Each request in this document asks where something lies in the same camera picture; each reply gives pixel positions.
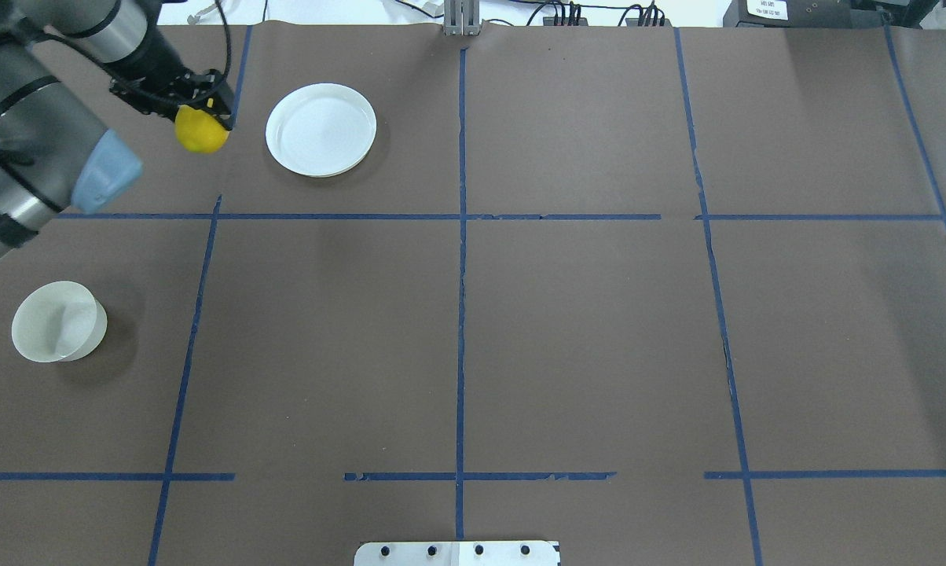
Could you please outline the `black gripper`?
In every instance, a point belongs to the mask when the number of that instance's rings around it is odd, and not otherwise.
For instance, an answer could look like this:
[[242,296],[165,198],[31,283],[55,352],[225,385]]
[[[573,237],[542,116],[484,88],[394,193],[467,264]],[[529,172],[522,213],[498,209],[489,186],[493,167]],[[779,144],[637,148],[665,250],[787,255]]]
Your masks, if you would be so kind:
[[174,119],[186,106],[207,112],[225,131],[235,128],[235,94],[219,69],[208,69],[203,74],[186,69],[163,86],[153,86],[150,76],[143,80],[111,79],[110,93],[143,115]]

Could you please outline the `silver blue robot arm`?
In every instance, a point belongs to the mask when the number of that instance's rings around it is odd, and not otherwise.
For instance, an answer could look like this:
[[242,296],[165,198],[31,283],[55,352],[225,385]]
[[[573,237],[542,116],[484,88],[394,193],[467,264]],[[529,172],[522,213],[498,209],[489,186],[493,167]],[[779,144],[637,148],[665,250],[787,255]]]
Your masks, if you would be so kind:
[[195,72],[162,35],[160,1],[0,1],[0,260],[64,209],[96,214],[143,172],[140,158],[34,54],[55,42],[109,76],[140,114],[174,124],[187,151],[228,140],[236,97],[225,65]]

